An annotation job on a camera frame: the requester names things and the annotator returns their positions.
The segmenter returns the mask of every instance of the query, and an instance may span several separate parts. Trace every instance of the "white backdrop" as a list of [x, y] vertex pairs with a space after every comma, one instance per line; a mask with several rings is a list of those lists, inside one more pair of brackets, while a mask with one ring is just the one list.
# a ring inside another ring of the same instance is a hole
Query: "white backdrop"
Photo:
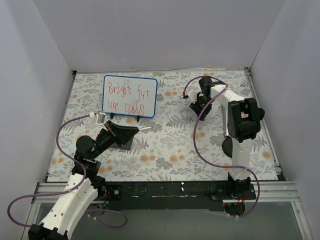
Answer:
[[[46, 176], [72, 77], [32, 0], [0, 1], [0, 22], [0, 240], [18, 240], [7, 207]], [[12, 206], [21, 223], [31, 200]]]
[[320, 239], [320, 2], [287, 0], [252, 66], [281, 168]]
[[33, 0], [79, 72], [250, 67], [285, 0]]

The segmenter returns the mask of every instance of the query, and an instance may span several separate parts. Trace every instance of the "blue whiteboard frame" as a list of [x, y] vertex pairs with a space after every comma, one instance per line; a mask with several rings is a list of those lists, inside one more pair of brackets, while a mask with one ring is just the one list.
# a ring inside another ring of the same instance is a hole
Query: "blue whiteboard frame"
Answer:
[[[157, 103], [157, 92], [158, 92], [158, 80], [155, 78], [149, 78], [149, 77], [138, 77], [138, 76], [118, 76], [118, 75], [105, 75], [103, 78], [103, 92], [102, 92], [102, 111], [104, 110], [104, 102], [105, 102], [105, 82], [106, 77], [119, 77], [119, 78], [130, 78], [130, 79], [150, 79], [155, 80], [156, 86], [155, 86], [155, 98], [154, 98], [154, 111], [153, 116], [140, 116], [141, 118], [148, 118], [151, 119], [156, 115], [156, 103]], [[114, 113], [114, 115], [122, 115], [122, 116], [132, 116], [136, 117], [138, 115], [130, 115], [130, 114], [124, 114], [124, 113]]]

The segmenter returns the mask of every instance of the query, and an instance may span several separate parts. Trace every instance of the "small whiteboard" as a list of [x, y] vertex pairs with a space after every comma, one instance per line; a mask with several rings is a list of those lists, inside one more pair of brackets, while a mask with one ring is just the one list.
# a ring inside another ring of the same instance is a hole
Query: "small whiteboard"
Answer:
[[157, 88], [155, 78], [106, 75], [102, 111], [153, 118], [156, 114]]

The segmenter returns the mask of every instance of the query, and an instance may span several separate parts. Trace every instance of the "glass panel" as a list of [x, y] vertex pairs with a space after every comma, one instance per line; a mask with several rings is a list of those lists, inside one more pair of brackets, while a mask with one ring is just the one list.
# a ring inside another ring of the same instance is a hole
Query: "glass panel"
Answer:
[[[37, 224], [52, 208], [42, 203]], [[246, 203], [249, 209], [252, 203]], [[248, 216], [236, 220], [209, 214], [205, 209], [126, 210], [128, 223], [113, 229], [85, 214], [76, 226], [72, 240], [96, 239], [237, 239], [237, 240], [301, 240], [302, 236], [290, 202], [260, 202]], [[121, 216], [105, 213], [102, 219], [121, 224]]]

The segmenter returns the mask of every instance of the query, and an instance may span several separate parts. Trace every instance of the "floral tablecloth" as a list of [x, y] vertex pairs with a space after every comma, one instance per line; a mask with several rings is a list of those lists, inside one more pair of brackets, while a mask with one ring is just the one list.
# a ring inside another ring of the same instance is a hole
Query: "floral tablecloth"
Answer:
[[[104, 73], [77, 74], [64, 116], [64, 121], [102, 109]], [[97, 160], [99, 175], [107, 181], [207, 181], [226, 180], [228, 168], [215, 168], [204, 163], [195, 152], [192, 140], [197, 115], [182, 98], [185, 84], [200, 75], [211, 75], [227, 82], [244, 97], [252, 97], [244, 71], [166, 71], [113, 73], [119, 76], [155, 78], [158, 80], [154, 118], [115, 116], [120, 125], [153, 127], [134, 136], [130, 151], [109, 148]], [[190, 89], [200, 91], [198, 81]], [[254, 140], [250, 168], [260, 180], [277, 180], [274, 155], [263, 126]], [[76, 150], [76, 140], [82, 135], [96, 138], [100, 129], [90, 118], [75, 121], [61, 132], [59, 142], [70, 155]], [[230, 165], [231, 159], [222, 151], [222, 107], [214, 102], [212, 110], [197, 128], [196, 141], [202, 155], [219, 165]], [[54, 147], [47, 182], [66, 182], [73, 162]]]

